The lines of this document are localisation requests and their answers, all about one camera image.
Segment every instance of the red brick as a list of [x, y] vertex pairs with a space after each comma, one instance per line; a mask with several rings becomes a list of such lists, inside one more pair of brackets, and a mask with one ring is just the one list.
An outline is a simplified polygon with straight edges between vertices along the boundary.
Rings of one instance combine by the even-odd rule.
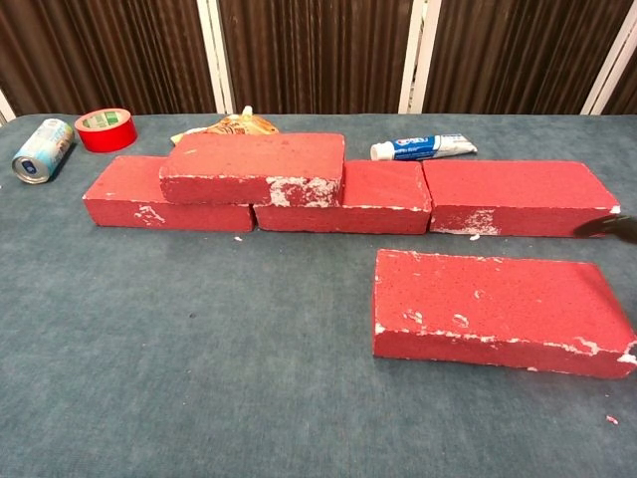
[[435, 232], [569, 237], [584, 222], [619, 212], [581, 162], [442, 159], [423, 168]]
[[262, 229], [367, 234], [424, 234], [430, 211], [419, 163], [368, 160], [345, 163], [340, 206], [255, 206]]
[[373, 353], [619, 378], [628, 319], [593, 264], [381, 250]]
[[161, 168], [169, 202], [338, 204], [344, 137], [334, 133], [186, 135]]
[[84, 195], [99, 226], [193, 231], [251, 231], [250, 206], [170, 204], [159, 189], [165, 157], [118, 156]]

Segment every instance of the blue and white tube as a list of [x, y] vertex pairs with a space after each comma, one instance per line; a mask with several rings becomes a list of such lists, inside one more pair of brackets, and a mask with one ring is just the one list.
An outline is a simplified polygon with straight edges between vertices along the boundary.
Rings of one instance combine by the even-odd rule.
[[374, 161], [418, 161], [476, 151], [478, 149], [461, 134], [436, 134], [379, 142], [371, 147], [369, 154]]

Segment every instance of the tape roll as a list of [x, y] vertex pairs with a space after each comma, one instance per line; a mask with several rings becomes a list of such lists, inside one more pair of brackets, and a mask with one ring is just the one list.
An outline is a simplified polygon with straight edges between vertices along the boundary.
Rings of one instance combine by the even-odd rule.
[[137, 139], [132, 116], [121, 108], [91, 112], [76, 121], [76, 130], [84, 146], [91, 152], [113, 152]]

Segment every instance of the black object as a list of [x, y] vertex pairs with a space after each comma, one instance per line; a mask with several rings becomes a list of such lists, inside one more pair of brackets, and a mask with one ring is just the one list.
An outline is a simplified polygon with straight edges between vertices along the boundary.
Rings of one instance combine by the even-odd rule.
[[612, 234], [622, 241], [637, 244], [637, 218], [623, 214], [612, 214], [588, 221], [577, 227], [574, 233], [578, 237]]

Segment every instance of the dark curtain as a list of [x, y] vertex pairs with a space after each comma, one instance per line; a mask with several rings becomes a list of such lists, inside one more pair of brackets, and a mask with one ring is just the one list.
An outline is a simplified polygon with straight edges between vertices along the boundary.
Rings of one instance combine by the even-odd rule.
[[196, 0], [0, 0], [0, 59], [17, 115], [216, 111]]
[[236, 109], [396, 113], [411, 0], [220, 0]]
[[423, 113], [579, 114], [632, 0], [444, 0]]
[[604, 108], [605, 115], [637, 115], [637, 52], [626, 65], [615, 91]]

